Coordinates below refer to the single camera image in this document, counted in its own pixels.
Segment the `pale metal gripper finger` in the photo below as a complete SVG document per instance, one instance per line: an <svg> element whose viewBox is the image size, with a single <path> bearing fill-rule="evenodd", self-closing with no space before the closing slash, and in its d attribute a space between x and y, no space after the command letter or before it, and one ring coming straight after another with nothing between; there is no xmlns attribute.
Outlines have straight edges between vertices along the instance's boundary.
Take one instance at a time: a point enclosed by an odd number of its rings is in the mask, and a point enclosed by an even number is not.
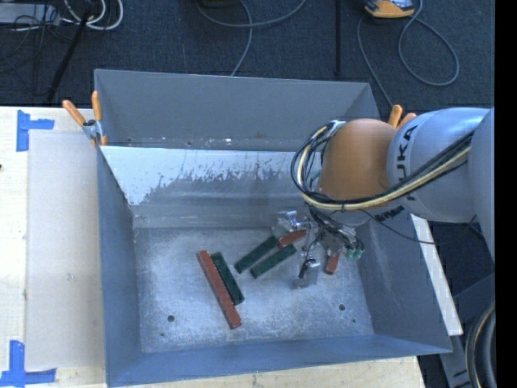
<svg viewBox="0 0 517 388"><path fill-rule="evenodd" d="M321 264L315 259L304 261L300 267L296 279L292 282L293 289L303 289L317 283Z"/></svg>
<svg viewBox="0 0 517 388"><path fill-rule="evenodd" d="M290 233L307 230L307 224L304 221L299 221L297 212L290 211L278 215L275 224L275 236L283 237Z"/></svg>

